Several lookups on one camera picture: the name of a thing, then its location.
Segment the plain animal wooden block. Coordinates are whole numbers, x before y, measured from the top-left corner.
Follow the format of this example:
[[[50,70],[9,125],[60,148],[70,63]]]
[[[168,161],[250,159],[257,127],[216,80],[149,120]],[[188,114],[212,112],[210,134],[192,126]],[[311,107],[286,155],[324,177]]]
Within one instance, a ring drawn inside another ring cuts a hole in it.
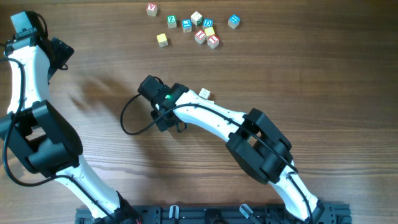
[[[191,22],[193,24],[195,24],[196,26],[199,26],[201,24],[202,20],[203,20],[203,16],[198,11],[195,11],[191,15]]]

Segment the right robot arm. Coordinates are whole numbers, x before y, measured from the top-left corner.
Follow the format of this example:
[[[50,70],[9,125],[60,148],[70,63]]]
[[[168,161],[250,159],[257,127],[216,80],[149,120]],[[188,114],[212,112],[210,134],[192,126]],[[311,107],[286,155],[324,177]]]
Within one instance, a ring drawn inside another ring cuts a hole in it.
[[[299,177],[290,153],[292,145],[260,110],[228,110],[208,98],[209,91],[195,93],[185,85],[167,86],[148,76],[138,88],[151,106],[161,131],[183,123],[194,124],[218,136],[247,175],[261,184],[271,184],[290,217],[300,223],[315,223],[324,211]]]

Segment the yellow S wooden block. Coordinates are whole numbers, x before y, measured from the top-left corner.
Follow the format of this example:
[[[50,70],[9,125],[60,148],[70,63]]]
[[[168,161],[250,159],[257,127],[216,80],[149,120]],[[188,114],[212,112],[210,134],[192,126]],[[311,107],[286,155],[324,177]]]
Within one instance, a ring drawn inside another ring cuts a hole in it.
[[[164,33],[157,35],[157,41],[159,43],[159,47],[168,46],[167,36]]]

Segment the number 2 wooden block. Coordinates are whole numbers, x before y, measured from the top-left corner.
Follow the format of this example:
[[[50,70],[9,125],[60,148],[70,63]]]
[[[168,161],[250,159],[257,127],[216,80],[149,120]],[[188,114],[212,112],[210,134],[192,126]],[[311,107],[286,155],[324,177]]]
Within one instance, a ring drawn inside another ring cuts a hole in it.
[[[209,91],[205,88],[202,88],[199,92],[199,96],[205,100],[208,100],[210,98],[210,95],[211,95],[211,91]]]

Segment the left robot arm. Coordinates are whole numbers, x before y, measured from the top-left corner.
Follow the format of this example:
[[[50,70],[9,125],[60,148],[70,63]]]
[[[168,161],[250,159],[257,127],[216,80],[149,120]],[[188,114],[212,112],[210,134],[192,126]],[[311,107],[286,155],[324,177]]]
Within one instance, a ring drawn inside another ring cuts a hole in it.
[[[14,14],[11,21],[16,33],[2,58],[12,70],[11,102],[1,118],[6,174],[23,187],[63,184],[88,207],[93,223],[139,223],[138,212],[87,163],[78,133],[49,102],[49,81],[57,70],[67,70],[74,49],[49,39],[44,18],[34,11]]]

